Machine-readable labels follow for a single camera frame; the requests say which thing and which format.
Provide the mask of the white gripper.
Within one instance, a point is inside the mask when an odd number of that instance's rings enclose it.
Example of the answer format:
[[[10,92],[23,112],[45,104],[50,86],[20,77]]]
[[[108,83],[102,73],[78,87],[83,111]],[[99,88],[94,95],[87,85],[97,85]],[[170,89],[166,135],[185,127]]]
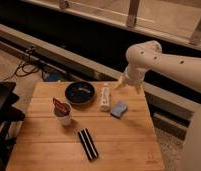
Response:
[[[119,79],[116,83],[115,90],[124,87],[125,85],[135,86],[137,94],[141,93],[141,84],[143,83],[145,77],[145,71],[142,68],[133,68],[131,66],[127,66],[122,79]]]

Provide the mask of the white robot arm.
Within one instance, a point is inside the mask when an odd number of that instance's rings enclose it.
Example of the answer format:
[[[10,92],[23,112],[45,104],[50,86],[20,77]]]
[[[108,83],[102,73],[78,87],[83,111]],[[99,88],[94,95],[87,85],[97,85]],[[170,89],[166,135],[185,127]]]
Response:
[[[128,65],[117,88],[130,85],[140,92],[146,72],[152,70],[201,93],[201,58],[165,54],[155,40],[131,45],[125,56]],[[201,171],[201,106],[190,121],[179,171]]]

